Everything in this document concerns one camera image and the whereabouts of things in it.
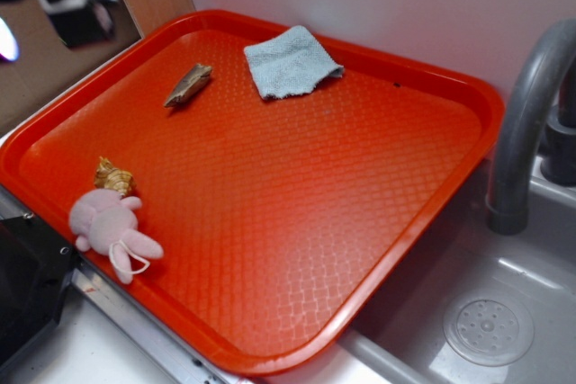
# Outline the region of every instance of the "pink plush toy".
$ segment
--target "pink plush toy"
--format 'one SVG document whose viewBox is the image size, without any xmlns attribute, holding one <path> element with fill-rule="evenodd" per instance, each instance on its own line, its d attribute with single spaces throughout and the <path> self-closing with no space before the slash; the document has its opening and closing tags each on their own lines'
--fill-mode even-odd
<svg viewBox="0 0 576 384">
<path fill-rule="evenodd" d="M 164 256 L 158 242 L 138 231 L 133 210 L 140 207 L 138 197 L 122 198 L 117 191 L 96 189 L 83 195 L 70 211 L 70 229 L 78 236 L 76 247 L 82 252 L 92 247 L 98 254 L 108 255 L 123 283 L 132 282 L 132 275 L 150 266 L 146 258 Z M 133 271 L 130 257 L 144 266 Z"/>
</svg>

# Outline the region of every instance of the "red plastic tray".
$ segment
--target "red plastic tray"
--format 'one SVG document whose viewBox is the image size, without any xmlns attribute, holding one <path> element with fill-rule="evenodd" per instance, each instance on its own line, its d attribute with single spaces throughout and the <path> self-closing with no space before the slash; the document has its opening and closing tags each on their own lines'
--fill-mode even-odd
<svg viewBox="0 0 576 384">
<path fill-rule="evenodd" d="M 243 49 L 285 27 L 225 12 L 169 23 L 19 128 L 0 182 L 68 240 L 99 156 L 131 171 L 139 228 L 165 248 L 134 299 L 239 374 L 324 349 L 492 146 L 483 82 L 318 37 L 346 73 L 264 102 Z M 195 64 L 212 81 L 162 104 Z M 112 278 L 108 260 L 87 255 Z"/>
</svg>

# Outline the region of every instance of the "drain cover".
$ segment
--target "drain cover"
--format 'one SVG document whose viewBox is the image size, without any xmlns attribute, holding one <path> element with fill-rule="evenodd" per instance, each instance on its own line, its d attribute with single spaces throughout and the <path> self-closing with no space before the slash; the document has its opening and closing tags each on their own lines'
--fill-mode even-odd
<svg viewBox="0 0 576 384">
<path fill-rule="evenodd" d="M 466 360 L 483 366 L 515 362 L 530 348 L 534 324 L 524 305 L 494 290 L 474 290 L 454 299 L 444 315 L 444 333 Z"/>
</svg>

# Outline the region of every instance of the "stainless steel sink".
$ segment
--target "stainless steel sink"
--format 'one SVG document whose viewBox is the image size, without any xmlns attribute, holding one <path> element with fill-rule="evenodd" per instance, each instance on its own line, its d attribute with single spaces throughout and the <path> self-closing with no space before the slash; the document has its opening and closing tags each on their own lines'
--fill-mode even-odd
<svg viewBox="0 0 576 384">
<path fill-rule="evenodd" d="M 501 236 L 487 180 L 484 164 L 343 338 L 391 382 L 576 380 L 576 192 L 533 177 L 527 229 Z"/>
</svg>

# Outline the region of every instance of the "faucet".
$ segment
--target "faucet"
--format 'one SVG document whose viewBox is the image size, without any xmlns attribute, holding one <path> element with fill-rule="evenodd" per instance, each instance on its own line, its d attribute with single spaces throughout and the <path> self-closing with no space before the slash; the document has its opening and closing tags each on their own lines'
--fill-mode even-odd
<svg viewBox="0 0 576 384">
<path fill-rule="evenodd" d="M 543 130 L 544 178 L 576 184 L 576 18 L 557 22 L 540 37 L 512 90 L 486 195 L 492 231 L 513 235 L 526 228 L 528 187 Z"/>
</svg>

